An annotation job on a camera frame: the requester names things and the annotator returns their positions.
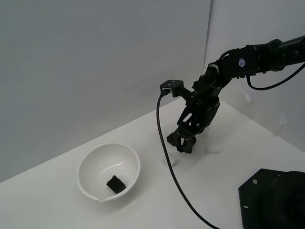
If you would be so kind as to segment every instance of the black wire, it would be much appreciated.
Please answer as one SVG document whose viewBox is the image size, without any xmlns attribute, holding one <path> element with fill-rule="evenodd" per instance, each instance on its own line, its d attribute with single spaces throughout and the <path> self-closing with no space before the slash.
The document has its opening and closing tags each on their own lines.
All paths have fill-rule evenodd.
<svg viewBox="0 0 305 229">
<path fill-rule="evenodd" d="M 162 147 L 163 147 L 163 150 L 164 150 L 164 153 L 165 153 L 165 158 L 166 158 L 166 161 L 167 161 L 167 165 L 168 165 L 168 168 L 170 169 L 170 172 L 171 172 L 171 175 L 173 177 L 173 180 L 180 192 L 180 194 L 182 195 L 183 199 L 185 200 L 185 202 L 187 203 L 187 205 L 190 207 L 190 209 L 193 211 L 193 213 L 199 218 L 201 219 L 206 225 L 208 225 L 209 227 L 213 228 L 213 229 L 219 229 L 218 227 L 214 226 L 213 224 L 209 223 L 205 218 L 203 218 L 197 211 L 196 209 L 191 205 L 190 201 L 187 199 L 186 195 L 183 193 L 179 183 L 178 183 L 178 180 L 175 176 L 175 173 L 173 172 L 173 168 L 172 168 L 172 165 L 171 165 L 171 162 L 170 162 L 170 159 L 168 157 L 168 153 L 167 153 L 167 150 L 166 150 L 166 146 L 165 146 L 165 143 L 164 143 L 164 139 L 163 139 L 163 135 L 162 135 L 162 131 L 161 131 L 161 126 L 160 126 L 160 117 L 159 117 L 159 109 L 160 109 L 160 101 L 162 99 L 163 96 L 165 96 L 167 93 L 163 94 L 161 93 L 159 99 L 158 99 L 158 103 L 157 103 L 157 125 L 158 125 L 158 131 L 159 131 L 159 136 L 160 136 L 160 140 L 161 140 L 161 144 L 162 144 Z"/>
<path fill-rule="evenodd" d="M 286 79 L 284 79 L 281 82 L 278 82 L 274 85 L 268 86 L 268 87 L 262 87 L 262 88 L 253 87 L 252 84 L 251 84 L 250 76 L 247 76 L 246 78 L 247 78 L 247 82 L 248 82 L 249 87 L 251 87 L 254 90 L 258 90 L 258 91 L 265 91 L 265 90 L 269 90 L 269 89 L 278 87 L 279 85 L 282 85 L 283 83 L 286 83 L 288 80 L 292 79 L 293 77 L 295 77 L 295 75 L 297 75 L 300 71 L 302 71 L 303 68 L 305 68 L 305 63 L 303 63 L 303 65 L 301 67 L 299 67 L 294 73 L 292 73 Z"/>
</svg>

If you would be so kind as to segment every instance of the white wall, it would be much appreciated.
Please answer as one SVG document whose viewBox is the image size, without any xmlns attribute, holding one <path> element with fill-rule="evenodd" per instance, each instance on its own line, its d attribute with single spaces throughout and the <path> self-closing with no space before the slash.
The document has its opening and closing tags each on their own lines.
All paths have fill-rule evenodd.
<svg viewBox="0 0 305 229">
<path fill-rule="evenodd" d="M 205 64 L 232 48 L 305 35 L 304 9 L 304 0 L 213 0 Z M 299 66 L 252 76 L 253 85 L 272 85 Z M 250 89 L 246 79 L 235 79 L 221 92 L 221 99 L 305 152 L 304 85 L 305 71 L 284 85 L 263 92 Z M 250 105 L 243 91 L 249 95 Z M 284 116 L 286 124 L 277 131 Z"/>
<path fill-rule="evenodd" d="M 0 182 L 155 109 L 165 80 L 197 79 L 209 10 L 210 0 L 2 0 Z"/>
</svg>

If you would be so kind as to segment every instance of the black robotic arm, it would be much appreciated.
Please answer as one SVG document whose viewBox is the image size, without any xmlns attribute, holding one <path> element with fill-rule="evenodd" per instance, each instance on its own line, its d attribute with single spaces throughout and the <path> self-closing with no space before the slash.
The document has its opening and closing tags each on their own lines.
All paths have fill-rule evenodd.
<svg viewBox="0 0 305 229">
<path fill-rule="evenodd" d="M 181 96 L 186 108 L 178 120 L 178 128 L 167 136 L 167 141 L 177 147 L 179 152 L 191 153 L 196 143 L 196 134 L 200 134 L 214 119 L 219 108 L 219 93 L 233 78 L 247 78 L 251 88 L 268 90 L 283 84 L 304 67 L 280 83 L 255 88 L 250 76 L 267 71 L 281 71 L 286 66 L 305 62 L 305 36 L 286 42 L 273 40 L 267 44 L 247 45 L 241 49 L 225 52 L 219 60 L 208 65 L 204 75 L 194 82 L 192 92 L 186 89 L 183 81 L 168 80 L 160 85 L 161 92 L 171 90 L 173 97 Z"/>
</svg>

